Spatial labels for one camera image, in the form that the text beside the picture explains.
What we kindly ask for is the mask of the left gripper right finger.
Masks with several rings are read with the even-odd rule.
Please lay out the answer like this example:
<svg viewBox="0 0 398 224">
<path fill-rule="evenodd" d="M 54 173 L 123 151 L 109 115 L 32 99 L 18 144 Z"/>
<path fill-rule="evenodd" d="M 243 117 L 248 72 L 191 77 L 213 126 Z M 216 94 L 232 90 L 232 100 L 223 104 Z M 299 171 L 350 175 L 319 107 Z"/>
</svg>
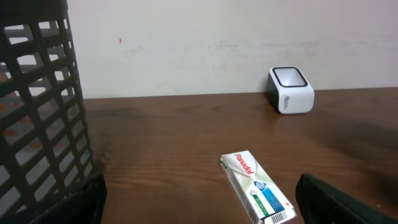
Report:
<svg viewBox="0 0 398 224">
<path fill-rule="evenodd" d="M 300 176 L 295 198 L 305 223 L 397 224 L 397 220 L 367 206 L 312 174 Z"/>
</svg>

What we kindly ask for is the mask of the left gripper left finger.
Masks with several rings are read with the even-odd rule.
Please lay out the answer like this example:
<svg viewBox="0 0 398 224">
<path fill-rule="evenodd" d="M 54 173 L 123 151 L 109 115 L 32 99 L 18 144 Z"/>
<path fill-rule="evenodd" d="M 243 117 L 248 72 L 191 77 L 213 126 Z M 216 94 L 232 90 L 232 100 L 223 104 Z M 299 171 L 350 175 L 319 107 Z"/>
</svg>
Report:
<svg viewBox="0 0 398 224">
<path fill-rule="evenodd" d="M 41 202 L 30 223 L 100 224 L 107 189 L 104 175 L 95 174 L 67 192 Z"/>
</svg>

